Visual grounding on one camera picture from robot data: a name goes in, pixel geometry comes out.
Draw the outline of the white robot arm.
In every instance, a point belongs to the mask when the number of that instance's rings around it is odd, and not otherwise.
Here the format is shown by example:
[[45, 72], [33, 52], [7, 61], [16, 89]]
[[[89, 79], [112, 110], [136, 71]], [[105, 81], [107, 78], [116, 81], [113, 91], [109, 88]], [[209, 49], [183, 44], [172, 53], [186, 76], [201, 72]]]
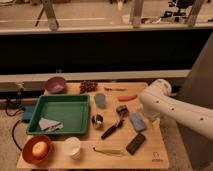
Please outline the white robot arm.
[[171, 84], [157, 79], [146, 87], [139, 99], [148, 115], [164, 114], [213, 140], [213, 109], [189, 104], [170, 97]]

